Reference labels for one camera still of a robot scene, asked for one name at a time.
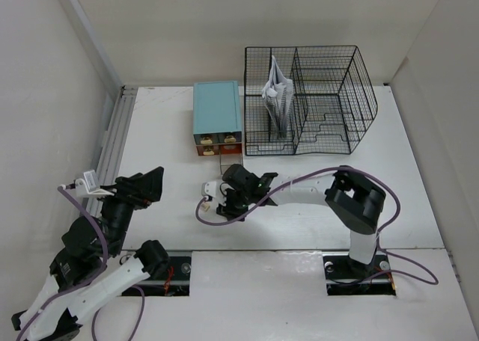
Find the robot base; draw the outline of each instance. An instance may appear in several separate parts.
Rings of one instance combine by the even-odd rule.
[[[357,280],[390,269],[388,256],[385,254],[377,253],[369,265],[364,265],[350,259],[347,252],[326,252],[323,253],[323,263],[329,296],[396,295],[391,274],[356,283]]]

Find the white paper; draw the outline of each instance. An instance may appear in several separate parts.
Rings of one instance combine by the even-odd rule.
[[[274,55],[271,56],[269,79],[262,90],[264,104],[279,135],[285,137],[293,100],[293,80],[284,77]]]

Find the white wall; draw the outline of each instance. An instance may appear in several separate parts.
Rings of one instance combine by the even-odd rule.
[[[58,251],[78,212],[56,186],[91,166],[106,90],[58,0],[0,0],[0,41],[0,250]]]
[[[479,330],[479,0],[439,0],[391,84]]]
[[[123,82],[143,85],[242,80],[245,46],[323,44],[357,44],[389,82],[437,1],[80,0]]]

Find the wire mesh basket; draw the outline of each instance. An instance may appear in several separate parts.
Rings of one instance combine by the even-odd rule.
[[[262,89],[274,55],[293,80],[287,128],[275,128]],[[350,154],[377,114],[366,66],[357,46],[246,47],[245,154]]]

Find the white enclosure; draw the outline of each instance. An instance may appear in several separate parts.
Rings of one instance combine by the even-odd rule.
[[[125,247],[158,239],[169,250],[195,251],[192,293],[148,298],[134,340],[477,340],[478,6],[0,0],[1,338],[16,337],[11,315],[31,304],[78,216],[56,186],[88,168],[112,182],[163,165],[162,201],[134,214]],[[192,83],[242,84],[246,46],[341,44],[359,46],[379,105],[357,150],[248,157],[245,167],[299,174],[351,164],[377,175],[403,201],[384,246],[428,265],[439,286],[398,276],[396,298],[328,297],[322,252],[346,249],[349,240],[317,206],[264,208],[218,229],[192,215],[201,183],[219,176],[216,159],[195,155]],[[172,134],[177,140],[165,140]],[[97,212],[98,204],[88,208]],[[383,216],[392,209],[388,200]],[[391,264],[421,274],[400,260]],[[137,304],[109,304],[98,319],[100,340],[126,340]],[[88,327],[76,338],[90,339]]]

